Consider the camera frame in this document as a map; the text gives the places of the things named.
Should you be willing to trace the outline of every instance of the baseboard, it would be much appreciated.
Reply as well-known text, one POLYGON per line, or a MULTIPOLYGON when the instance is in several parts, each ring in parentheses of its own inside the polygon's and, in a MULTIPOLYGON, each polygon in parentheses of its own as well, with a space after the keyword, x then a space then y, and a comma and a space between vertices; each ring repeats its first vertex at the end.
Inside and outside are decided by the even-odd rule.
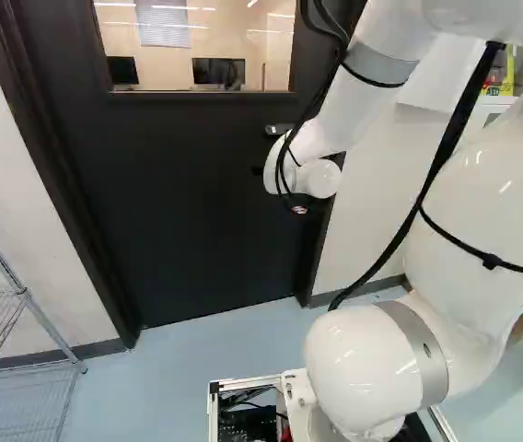
MULTIPOLYGON (((125 352, 127 348, 122 343, 121 338, 116 338, 97 343, 77 345, 73 347, 72 350, 80 359, 90 359, 92 357, 122 353, 125 352)), ((61 361, 63 359, 64 353, 61 350, 49 350, 47 352, 32 353, 29 355, 0 357, 0 369, 13 368, 15 366, 45 364, 48 362, 61 361)))
MULTIPOLYGON (((389 276, 388 278, 378 279, 365 284, 360 289, 356 290, 351 297, 360 297, 369 293, 379 292, 387 288, 396 287, 398 285, 405 285, 407 283, 407 277, 405 274, 398 274, 396 276, 389 276)), ((329 305, 337 295, 342 293, 343 290, 334 290, 332 292, 320 293, 310 297, 308 306, 310 308, 323 307, 329 305)))

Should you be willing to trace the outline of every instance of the door window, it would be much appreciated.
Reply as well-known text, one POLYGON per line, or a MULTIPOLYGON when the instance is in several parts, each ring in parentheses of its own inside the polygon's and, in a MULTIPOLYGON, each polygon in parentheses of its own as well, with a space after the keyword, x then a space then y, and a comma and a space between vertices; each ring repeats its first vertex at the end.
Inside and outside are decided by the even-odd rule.
POLYGON ((114 90, 289 90, 296 0, 94 7, 114 90))

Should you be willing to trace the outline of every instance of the floor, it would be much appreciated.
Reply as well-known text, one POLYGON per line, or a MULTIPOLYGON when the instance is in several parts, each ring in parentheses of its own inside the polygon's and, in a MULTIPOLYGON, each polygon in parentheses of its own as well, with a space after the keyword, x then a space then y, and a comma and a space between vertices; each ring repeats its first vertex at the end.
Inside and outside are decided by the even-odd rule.
MULTIPOLYGON (((348 302, 403 294, 395 287, 348 302)), ((208 382, 303 366, 305 334, 324 311, 288 298, 144 331, 132 352, 87 361, 61 440, 206 442, 208 382)), ((441 408, 459 442, 523 440, 523 341, 507 349, 478 390, 441 408)), ((441 441, 420 415, 434 442, 441 441)))
POLYGON ((287 298, 144 331, 132 352, 88 361, 61 440, 205 442, 208 382, 302 367, 305 334, 324 311, 287 298))

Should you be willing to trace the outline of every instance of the white robotic arm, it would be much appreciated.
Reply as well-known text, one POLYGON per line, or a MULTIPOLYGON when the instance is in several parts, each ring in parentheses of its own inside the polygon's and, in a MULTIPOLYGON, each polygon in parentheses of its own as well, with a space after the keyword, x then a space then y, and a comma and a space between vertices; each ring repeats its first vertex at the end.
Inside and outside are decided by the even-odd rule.
MULTIPOLYGON (((350 52, 359 48, 363 60, 376 54, 374 63, 391 62, 394 75, 421 58, 437 29, 523 44, 523 0, 372 0, 366 14, 350 52)), ((356 69, 378 81, 360 63, 356 69)), ((302 165, 288 162, 285 168, 294 192, 320 197, 334 191, 312 170, 301 172, 353 147, 394 91, 340 68, 320 114, 291 146, 302 165)), ((275 149, 264 171, 269 192, 276 192, 275 149)), ((523 98, 449 160, 423 208, 455 238, 523 266, 523 98)), ((523 312, 523 273, 485 267, 423 217, 415 220, 407 246, 405 271, 414 288, 409 295, 329 312, 308 333, 312 388, 349 440, 389 440, 407 413, 476 389, 497 367, 523 312)))
MULTIPOLYGON (((305 122, 285 157, 285 178, 294 193, 328 198, 337 192, 341 172, 327 159, 352 148, 391 102, 419 60, 429 50, 436 30, 425 21, 413 2, 380 0, 366 4, 346 64, 367 81, 358 80, 341 66, 316 118, 305 122)), ((274 173, 279 139, 266 159, 263 183, 277 193, 274 173)))

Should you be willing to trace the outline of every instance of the door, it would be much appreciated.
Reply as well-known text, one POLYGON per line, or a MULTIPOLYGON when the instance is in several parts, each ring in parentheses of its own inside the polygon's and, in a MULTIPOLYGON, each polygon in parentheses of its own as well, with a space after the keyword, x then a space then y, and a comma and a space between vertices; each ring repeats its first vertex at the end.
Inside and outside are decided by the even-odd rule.
MULTIPOLYGON (((332 43, 304 28, 296 0, 124 1, 10 3, 141 321, 305 290, 323 220, 287 213, 256 172, 274 141, 265 126, 296 120, 327 75, 332 43), (265 46, 251 55, 243 41, 265 46)), ((347 28, 350 3, 331 5, 347 28)))

